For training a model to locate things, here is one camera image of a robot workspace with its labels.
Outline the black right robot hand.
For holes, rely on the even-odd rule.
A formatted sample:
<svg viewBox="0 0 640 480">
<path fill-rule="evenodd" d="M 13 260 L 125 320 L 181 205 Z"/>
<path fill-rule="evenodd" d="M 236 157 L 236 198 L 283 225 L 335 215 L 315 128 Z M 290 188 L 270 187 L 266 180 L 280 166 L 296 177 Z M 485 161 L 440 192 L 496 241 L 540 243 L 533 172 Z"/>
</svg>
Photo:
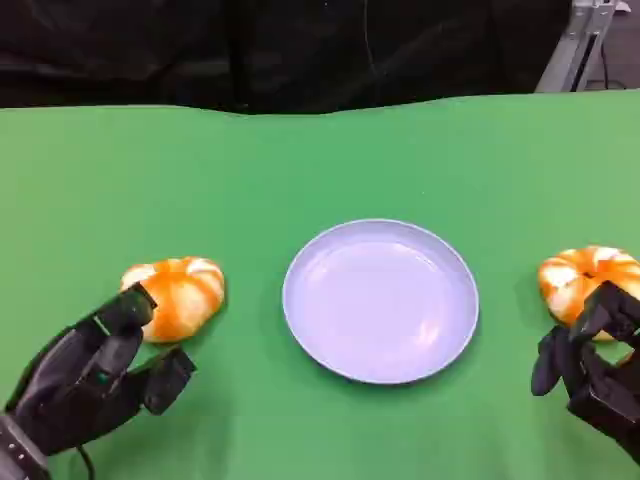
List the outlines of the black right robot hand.
<svg viewBox="0 0 640 480">
<path fill-rule="evenodd" d="M 630 354 L 616 364 L 602 358 L 593 345 L 601 331 L 628 345 Z M 576 323 L 553 327 L 537 351 L 532 394 L 544 396 L 562 381 L 568 411 L 638 461 L 639 300 L 606 281 L 587 297 Z"/>
</svg>

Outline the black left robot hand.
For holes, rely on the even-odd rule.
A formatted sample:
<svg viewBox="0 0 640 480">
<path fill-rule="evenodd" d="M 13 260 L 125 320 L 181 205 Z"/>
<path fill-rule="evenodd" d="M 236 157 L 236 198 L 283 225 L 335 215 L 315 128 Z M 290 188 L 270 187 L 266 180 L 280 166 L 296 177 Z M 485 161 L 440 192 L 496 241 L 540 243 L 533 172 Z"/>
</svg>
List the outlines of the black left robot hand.
<svg viewBox="0 0 640 480">
<path fill-rule="evenodd" d="M 139 283 L 63 329 L 29 363 L 6 411 L 45 455 L 163 414 L 196 370 L 181 347 L 131 365 L 157 304 Z"/>
</svg>

